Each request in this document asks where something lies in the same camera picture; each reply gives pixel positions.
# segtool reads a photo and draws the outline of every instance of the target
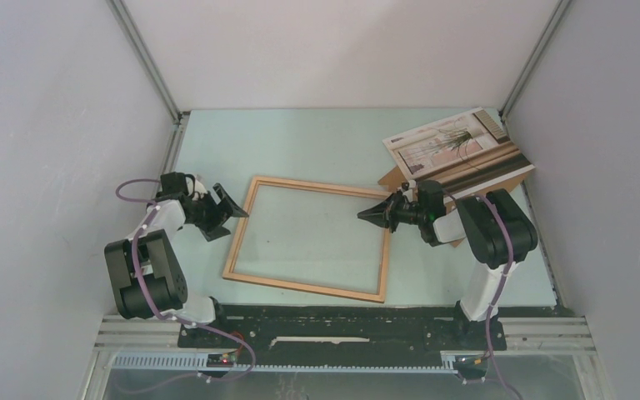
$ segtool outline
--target clear plastic panel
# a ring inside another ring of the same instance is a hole
[[[527,400],[584,399],[575,364],[566,356],[500,356],[505,378]],[[213,382],[187,377],[136,395],[117,389],[143,389],[180,375],[180,372],[114,370],[109,378],[109,400],[509,400],[497,383],[463,386],[449,374],[426,373],[318,373],[253,372],[235,382]],[[487,374],[493,377],[493,371]]]

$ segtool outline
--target gray wall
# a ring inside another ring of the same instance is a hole
[[[566,299],[640,398],[640,2],[576,1],[509,122]]]
[[[0,1],[0,398],[76,396],[170,129],[104,0]]]

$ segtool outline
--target picture frame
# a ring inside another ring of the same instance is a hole
[[[430,122],[383,140],[406,179],[449,169],[495,148],[508,138],[483,108]]]
[[[373,190],[361,187],[349,187],[342,185],[334,185],[319,182],[299,181],[293,179],[279,178],[279,177],[253,177],[251,185],[247,192],[247,198],[244,202],[244,210],[249,213],[249,218],[253,218],[253,205],[256,200],[258,189],[263,186],[275,187],[275,188],[287,188],[295,190],[310,191],[316,193],[336,194],[342,196],[353,196],[360,198],[373,198],[377,200],[386,199],[391,193],[382,190]],[[222,278],[253,283],[258,285],[264,285],[274,288],[285,288],[291,290],[298,290],[308,293],[317,293],[328,296],[336,296],[340,298],[351,298],[356,300],[363,300],[373,303],[384,303],[386,301],[387,290],[387,278],[388,278],[388,261],[389,261],[389,244],[391,233],[388,229],[383,229],[380,235],[381,240],[381,252],[379,258],[379,271],[378,282],[376,292],[359,292],[355,290],[349,290],[337,287],[328,287],[322,285],[315,285],[303,282],[293,282],[283,279],[276,279],[270,277],[260,277],[249,273],[236,272],[235,267],[237,264],[239,252],[242,248],[244,234],[249,224],[249,218],[241,218],[237,225],[237,229],[232,239],[232,245],[229,249],[227,261],[222,271]]]

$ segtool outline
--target cable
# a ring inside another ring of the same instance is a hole
[[[130,203],[146,203],[146,204],[155,204],[156,202],[154,202],[153,200],[150,199],[146,199],[146,198],[133,198],[133,197],[126,197],[123,196],[121,194],[121,189],[123,189],[124,187],[132,184],[132,183],[139,183],[139,182],[150,182],[150,183],[157,183],[160,184],[161,181],[157,180],[157,179],[148,179],[148,178],[141,178],[141,179],[132,179],[130,181],[126,181],[124,183],[122,183],[121,185],[119,185],[117,187],[117,197],[122,199],[124,202],[130,202]]]
[[[507,243],[507,265],[506,267],[504,267],[504,270],[502,271],[502,278],[499,280],[497,291],[494,293],[494,297],[492,298],[492,301],[489,303],[489,307],[487,307],[487,316],[486,316],[487,319],[484,324],[485,331],[487,334],[487,352],[489,353],[489,357],[492,359],[492,364],[494,365],[494,372],[497,373],[497,381],[502,384],[502,387],[507,393],[512,394],[512,396],[517,400],[523,400],[523,396],[521,395],[521,393],[519,393],[514,386],[507,383],[507,381],[504,379],[504,376],[502,375],[502,371],[499,369],[497,359],[494,357],[494,346],[492,344],[492,335],[490,334],[490,319],[492,318],[492,311],[494,310],[494,307],[496,307],[497,302],[499,301],[499,298],[502,296],[502,291],[504,290],[504,287],[507,285],[507,277],[509,275],[509,271],[512,269],[512,265],[514,263],[514,247],[512,244],[512,239],[509,236],[507,226],[504,224],[504,221],[499,216],[497,207],[495,207],[494,204],[492,204],[492,202],[487,200],[487,197],[481,194],[475,194],[474,196],[475,198],[482,200],[484,205],[486,205],[487,208],[489,208],[489,211],[494,216],[494,220],[497,221],[497,225],[499,226],[499,229],[502,231],[502,235],[504,236],[504,241]]]
[[[148,291],[148,286],[146,285],[146,280],[143,278],[143,271],[141,269],[141,264],[138,260],[138,239],[143,235],[143,233],[146,231],[146,229],[148,228],[148,224],[151,223],[151,221],[156,217],[156,215],[158,214],[158,210],[160,210],[160,206],[158,206],[156,204],[156,202],[154,200],[146,200],[146,199],[141,199],[141,198],[131,198],[131,197],[124,197],[123,195],[121,195],[120,191],[122,188],[126,187],[127,185],[131,184],[131,183],[140,183],[140,182],[150,182],[150,183],[160,183],[158,180],[156,179],[133,179],[130,181],[126,181],[124,183],[122,183],[121,185],[119,185],[117,187],[117,197],[127,201],[127,202],[132,202],[132,203],[147,203],[149,204],[150,207],[150,212],[148,213],[148,215],[146,216],[146,218],[144,218],[143,223],[141,224],[140,227],[138,227],[138,229],[136,230],[136,232],[133,234],[133,238],[132,238],[132,243],[131,243],[131,256],[132,256],[132,263],[133,263],[133,269],[134,269],[134,275],[136,277],[136,279],[138,280],[138,285],[141,287],[141,293],[143,294],[143,297],[146,299],[146,303],[148,304],[148,306],[151,308],[151,311],[153,312],[153,315],[156,316],[156,318],[163,320],[163,321],[167,321],[167,320],[171,320],[171,321],[178,321],[183,325],[188,325],[191,326],[193,328],[201,328],[204,329],[206,331],[209,331],[211,333],[215,333],[219,336],[222,336],[224,338],[227,339],[231,339],[236,343],[239,343],[241,346],[245,347],[248,351],[249,354],[252,357],[252,362],[249,365],[249,368],[247,368],[246,370],[244,370],[242,373],[235,375],[233,377],[210,377],[207,375],[203,375],[201,372],[198,373],[187,373],[187,374],[183,374],[183,375],[179,375],[177,377],[168,379],[167,381],[163,381],[160,382],[159,384],[155,385],[152,388],[146,389],[144,390],[153,390],[154,388],[159,388],[160,386],[173,382],[175,380],[178,380],[180,378],[188,378],[191,376],[205,376],[207,378],[208,381],[219,381],[219,382],[231,382],[231,381],[235,381],[241,377],[244,377],[245,375],[249,374],[254,367],[256,366],[256,353],[253,351],[253,348],[251,346],[249,346],[249,344],[244,341],[243,339],[240,339],[238,337],[235,337],[233,335],[230,335],[229,333],[226,333],[224,331],[221,331],[219,329],[216,329],[215,327],[209,327],[208,325],[202,324],[202,323],[198,323],[195,321],[190,321],[187,320],[186,318],[182,318],[182,317],[177,317],[171,314],[166,314],[163,315],[160,310],[158,310],[158,307],[156,306],[156,303],[153,301],[153,298],[151,297],[151,293]]]

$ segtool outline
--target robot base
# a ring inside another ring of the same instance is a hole
[[[460,302],[455,304],[452,312],[452,333],[455,335],[458,343],[461,343],[465,347],[478,346],[487,349],[487,337],[485,336],[487,329],[487,327],[485,327],[486,323],[487,320],[470,321],[465,315]],[[495,349],[502,350],[501,348],[496,348],[496,343],[505,343],[504,329],[502,323],[498,321],[498,315],[490,318],[489,331]]]

